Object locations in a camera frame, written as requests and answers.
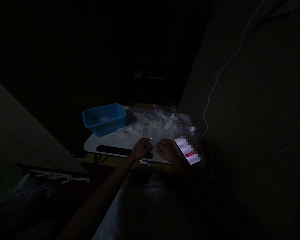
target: smartphone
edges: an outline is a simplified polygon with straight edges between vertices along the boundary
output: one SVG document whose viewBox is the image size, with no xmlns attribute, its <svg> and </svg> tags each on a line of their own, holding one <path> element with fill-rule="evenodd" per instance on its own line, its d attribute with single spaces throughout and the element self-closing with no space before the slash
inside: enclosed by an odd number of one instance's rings
<svg viewBox="0 0 300 240">
<path fill-rule="evenodd" d="M 200 157 L 187 139 L 175 138 L 174 141 L 190 165 L 200 162 Z"/>
</svg>

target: wall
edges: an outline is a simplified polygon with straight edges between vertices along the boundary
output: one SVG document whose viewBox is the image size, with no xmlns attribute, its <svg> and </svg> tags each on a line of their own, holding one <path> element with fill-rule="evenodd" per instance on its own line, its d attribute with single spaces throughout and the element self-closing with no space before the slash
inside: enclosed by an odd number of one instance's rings
<svg viewBox="0 0 300 240">
<path fill-rule="evenodd" d="M 238 49 L 260 2 L 219 1 L 215 7 L 179 107 L 202 133 L 206 129 L 202 114 L 216 72 Z M 267 1 L 247 33 L 266 6 Z M 203 141 L 215 155 L 216 180 L 275 234 L 296 227 L 300 209 L 300 2 L 289 16 L 246 35 L 242 49 L 220 74 L 205 116 L 209 130 Z M 277 153 L 294 143 L 298 144 Z"/>
<path fill-rule="evenodd" d="M 0 162 L 88 173 L 1 84 Z"/>
<path fill-rule="evenodd" d="M 0 1 L 0 83 L 74 154 L 82 111 L 121 99 L 105 1 Z"/>
</svg>

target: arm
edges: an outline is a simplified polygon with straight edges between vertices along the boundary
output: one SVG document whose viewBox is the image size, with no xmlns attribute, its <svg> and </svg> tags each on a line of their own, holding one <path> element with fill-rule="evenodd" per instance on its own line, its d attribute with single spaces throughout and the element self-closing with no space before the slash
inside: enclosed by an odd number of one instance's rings
<svg viewBox="0 0 300 240">
<path fill-rule="evenodd" d="M 114 170 L 79 208 L 62 230 L 58 240 L 92 238 L 132 165 L 146 153 L 150 152 L 151 145 L 148 141 L 150 139 L 141 138 L 136 143 L 130 156 Z"/>
</svg>

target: table leg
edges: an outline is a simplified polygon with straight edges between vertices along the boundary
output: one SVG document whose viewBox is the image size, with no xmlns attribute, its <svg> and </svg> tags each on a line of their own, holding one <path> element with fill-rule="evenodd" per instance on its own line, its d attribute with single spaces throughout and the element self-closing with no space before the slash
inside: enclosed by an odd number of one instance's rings
<svg viewBox="0 0 300 240">
<path fill-rule="evenodd" d="M 94 164 L 98 164 L 103 155 L 99 154 L 98 159 L 97 159 L 97 156 L 98 156 L 98 154 L 94 154 Z"/>
</svg>

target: white cable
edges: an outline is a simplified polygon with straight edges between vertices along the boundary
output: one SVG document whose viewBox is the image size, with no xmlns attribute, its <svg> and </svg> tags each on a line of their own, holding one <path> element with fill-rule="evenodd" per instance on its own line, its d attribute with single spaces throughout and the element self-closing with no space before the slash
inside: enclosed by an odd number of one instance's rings
<svg viewBox="0 0 300 240">
<path fill-rule="evenodd" d="M 204 112 L 203 112 L 203 119 L 204 119 L 204 121 L 205 121 L 206 124 L 207 124 L 207 129 L 206 129 L 206 131 L 204 132 L 204 134 L 203 134 L 202 136 L 204 136 L 204 135 L 206 134 L 206 132 L 208 131 L 208 128 L 209 128 L 208 122 L 207 122 L 207 120 L 204 118 L 204 114 L 206 113 L 206 110 L 207 110 L 208 105 L 209 105 L 210 95 L 211 95 L 212 91 L 214 90 L 214 88 L 215 88 L 216 85 L 217 85 L 219 75 L 220 75 L 221 71 L 224 69 L 224 67 L 225 67 L 225 66 L 226 66 L 226 65 L 227 65 L 227 64 L 235 57 L 235 55 L 237 55 L 237 53 L 240 51 L 241 46 L 242 46 L 242 43 L 243 43 L 243 38 L 244 38 L 244 35 L 245 35 L 245 33 L 246 33 L 246 30 L 247 30 L 249 24 L 251 23 L 251 21 L 253 20 L 253 18 L 256 16 L 257 12 L 259 11 L 259 9 L 260 9 L 260 7 L 261 7 L 263 1 L 264 1 L 264 0 L 261 1 L 261 3 L 260 3 L 260 5 L 259 5 L 259 7 L 257 8 L 256 12 L 254 13 L 254 15 L 252 16 L 252 18 L 251 18 L 250 21 L 248 22 L 246 28 L 244 29 L 243 34 L 242 34 L 242 38 L 241 38 L 241 43 L 240 43 L 240 46 L 239 46 L 238 50 L 237 50 L 236 53 L 235 53 L 235 54 L 234 54 L 234 55 L 226 62 L 226 64 L 221 68 L 221 70 L 219 71 L 219 73 L 218 73 L 218 75 L 217 75 L 216 82 L 214 83 L 214 86 L 213 86 L 213 88 L 211 89 L 211 91 L 210 91 L 210 93 L 209 93 L 209 96 L 208 96 L 208 102 L 207 102 L 206 109 L 205 109 Z"/>
<path fill-rule="evenodd" d="M 206 148 L 203 148 L 204 150 L 206 150 L 208 153 L 210 153 L 210 155 L 211 155 L 211 157 L 212 157 L 212 166 L 211 166 L 211 176 L 210 177 L 208 177 L 202 170 L 201 170 L 201 168 L 199 168 L 198 167 L 198 165 L 197 165 L 197 167 L 200 169 L 200 171 L 203 173 L 203 175 L 206 177 L 206 178 L 209 178 L 209 180 L 211 181 L 213 178 L 214 178 L 214 175 L 213 175 L 213 162 L 214 162 L 214 157 L 213 157 L 213 155 L 212 155 L 212 153 L 211 152 L 209 152 Z"/>
</svg>

